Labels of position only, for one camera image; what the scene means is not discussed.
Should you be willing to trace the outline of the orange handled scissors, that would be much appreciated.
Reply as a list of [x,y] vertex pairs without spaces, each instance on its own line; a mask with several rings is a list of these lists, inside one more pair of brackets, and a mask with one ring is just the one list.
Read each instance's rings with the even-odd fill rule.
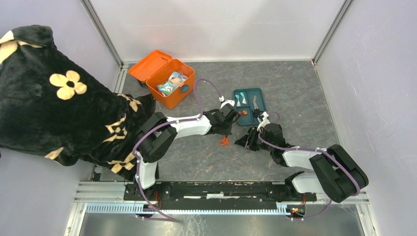
[[222,138],[219,141],[219,145],[223,146],[223,147],[229,147],[229,139],[227,136],[225,136],[224,138]]

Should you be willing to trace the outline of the teal white tube packet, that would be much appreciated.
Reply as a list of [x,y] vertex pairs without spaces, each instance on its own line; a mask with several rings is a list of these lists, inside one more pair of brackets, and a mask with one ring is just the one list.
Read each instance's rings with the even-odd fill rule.
[[241,96],[241,102],[242,102],[242,104],[247,104],[247,101],[246,101],[246,98],[245,98],[245,95],[244,95],[243,92],[240,92],[240,96]]

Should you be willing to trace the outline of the black handled scissors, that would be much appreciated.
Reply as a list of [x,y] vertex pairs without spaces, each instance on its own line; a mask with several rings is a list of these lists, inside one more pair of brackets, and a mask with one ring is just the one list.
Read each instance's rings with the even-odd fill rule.
[[259,117],[258,118],[259,119],[262,119],[264,117],[263,113],[264,113],[265,109],[258,106],[257,96],[256,95],[253,95],[252,103],[253,103],[253,111],[258,112],[259,113]]

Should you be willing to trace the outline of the teal divided tray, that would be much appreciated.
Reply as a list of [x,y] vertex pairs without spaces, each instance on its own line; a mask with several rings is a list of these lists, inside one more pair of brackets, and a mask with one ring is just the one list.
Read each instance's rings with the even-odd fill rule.
[[[240,96],[240,92],[243,92],[247,101],[247,104],[242,104],[241,102],[241,96]],[[239,126],[258,126],[259,125],[259,119],[258,118],[253,118],[252,116],[252,111],[253,111],[253,103],[252,103],[252,99],[253,99],[253,95],[257,96],[257,103],[259,107],[262,107],[265,109],[265,111],[267,111],[266,108],[266,104],[265,104],[265,100],[264,100],[264,95],[263,92],[260,88],[241,88],[241,89],[236,89],[233,91],[233,98],[236,102],[235,99],[235,94],[239,95],[240,98],[240,103],[241,106],[237,107],[236,103],[235,103],[235,108],[238,112],[241,112],[246,110],[248,112],[247,115],[241,115],[240,118],[237,120],[237,123]]]

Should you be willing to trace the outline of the blue cotton pad packet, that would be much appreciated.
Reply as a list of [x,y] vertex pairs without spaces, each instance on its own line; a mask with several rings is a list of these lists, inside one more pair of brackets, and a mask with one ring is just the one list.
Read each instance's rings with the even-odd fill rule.
[[180,87],[188,77],[179,72],[174,71],[168,80],[157,86],[158,90],[164,97],[171,95],[178,87]]

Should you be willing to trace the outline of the orange medicine kit box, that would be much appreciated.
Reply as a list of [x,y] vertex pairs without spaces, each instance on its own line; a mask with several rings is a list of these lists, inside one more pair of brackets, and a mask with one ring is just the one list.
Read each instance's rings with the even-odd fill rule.
[[[165,83],[174,71],[186,75],[188,79],[171,95],[164,97],[157,86]],[[160,50],[154,50],[148,54],[132,66],[128,73],[146,85],[153,97],[168,109],[176,107],[190,94],[195,83],[195,70],[193,68]]]

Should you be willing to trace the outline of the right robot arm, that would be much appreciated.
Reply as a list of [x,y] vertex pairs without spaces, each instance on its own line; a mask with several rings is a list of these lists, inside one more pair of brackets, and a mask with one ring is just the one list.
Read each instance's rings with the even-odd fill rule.
[[251,151],[266,150],[278,165],[312,171],[287,178],[284,187],[287,199],[296,201],[304,193],[322,193],[341,203],[369,185],[366,173],[341,145],[334,144],[328,148],[291,145],[284,138],[280,124],[270,122],[267,114],[260,118],[260,124],[251,126],[235,144]]

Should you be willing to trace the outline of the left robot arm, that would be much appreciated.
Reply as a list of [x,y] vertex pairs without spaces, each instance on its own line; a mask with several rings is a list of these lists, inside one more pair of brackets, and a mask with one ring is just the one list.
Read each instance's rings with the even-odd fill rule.
[[237,120],[235,101],[220,98],[220,108],[200,112],[195,116],[173,118],[157,112],[136,134],[137,143],[132,154],[137,159],[135,193],[142,200],[154,196],[158,161],[167,153],[174,140],[194,135],[231,135]]

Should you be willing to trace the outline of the black floral blanket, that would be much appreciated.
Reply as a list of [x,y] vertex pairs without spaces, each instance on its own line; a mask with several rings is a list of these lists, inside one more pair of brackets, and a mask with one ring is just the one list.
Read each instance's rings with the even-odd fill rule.
[[155,112],[151,94],[114,93],[60,52],[48,26],[0,40],[0,146],[62,166],[79,160],[133,180],[133,147]]

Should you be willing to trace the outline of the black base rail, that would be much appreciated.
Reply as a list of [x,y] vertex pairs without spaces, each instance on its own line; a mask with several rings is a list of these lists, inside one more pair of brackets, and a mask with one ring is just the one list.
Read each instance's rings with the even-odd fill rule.
[[161,210],[267,210],[276,204],[314,202],[316,194],[297,193],[284,182],[162,181],[140,191],[126,185],[125,201],[158,201]]

